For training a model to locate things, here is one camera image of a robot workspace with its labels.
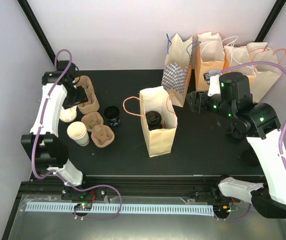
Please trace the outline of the cream paper bag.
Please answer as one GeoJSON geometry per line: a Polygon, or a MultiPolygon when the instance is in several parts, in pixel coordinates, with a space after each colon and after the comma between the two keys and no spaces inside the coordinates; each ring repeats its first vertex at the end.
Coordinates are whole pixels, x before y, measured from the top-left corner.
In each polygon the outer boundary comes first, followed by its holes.
{"type": "Polygon", "coordinates": [[[178,118],[172,105],[171,95],[163,86],[142,89],[138,97],[127,97],[122,107],[126,113],[140,117],[149,157],[171,153],[178,118]],[[131,99],[139,101],[139,113],[127,110],[126,102],[131,99]]]}

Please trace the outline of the black paper cup with lid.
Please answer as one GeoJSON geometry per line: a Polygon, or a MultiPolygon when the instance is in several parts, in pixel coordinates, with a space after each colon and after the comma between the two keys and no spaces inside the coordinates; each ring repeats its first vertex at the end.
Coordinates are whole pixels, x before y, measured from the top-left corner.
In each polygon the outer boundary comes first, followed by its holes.
{"type": "Polygon", "coordinates": [[[157,129],[163,129],[165,123],[161,120],[160,122],[152,123],[152,122],[147,122],[148,125],[148,130],[153,131],[157,129]]]}

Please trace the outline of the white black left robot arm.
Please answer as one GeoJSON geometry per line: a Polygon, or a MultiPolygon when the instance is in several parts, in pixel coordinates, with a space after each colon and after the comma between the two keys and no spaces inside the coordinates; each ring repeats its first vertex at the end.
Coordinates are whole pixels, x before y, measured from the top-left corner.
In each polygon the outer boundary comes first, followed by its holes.
{"type": "Polygon", "coordinates": [[[68,148],[59,139],[58,127],[62,109],[88,101],[85,90],[74,83],[76,66],[71,60],[57,62],[56,71],[42,76],[42,98],[33,127],[21,137],[21,145],[31,160],[33,175],[41,180],[56,175],[65,185],[74,186],[72,193],[80,200],[91,192],[83,173],[69,160],[68,148]]]}

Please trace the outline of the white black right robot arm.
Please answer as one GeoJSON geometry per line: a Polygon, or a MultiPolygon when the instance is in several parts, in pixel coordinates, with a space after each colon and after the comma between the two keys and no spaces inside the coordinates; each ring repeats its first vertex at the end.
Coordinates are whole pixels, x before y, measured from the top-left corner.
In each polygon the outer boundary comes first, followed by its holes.
{"type": "Polygon", "coordinates": [[[279,142],[282,131],[276,111],[267,103],[253,101],[249,78],[240,72],[210,70],[203,77],[209,89],[186,96],[191,110],[229,119],[229,137],[247,140],[250,149],[244,154],[261,166],[266,179],[266,183],[252,183],[222,176],[211,187],[211,198],[217,202],[236,198],[265,218],[286,219],[286,150],[279,142]]]}

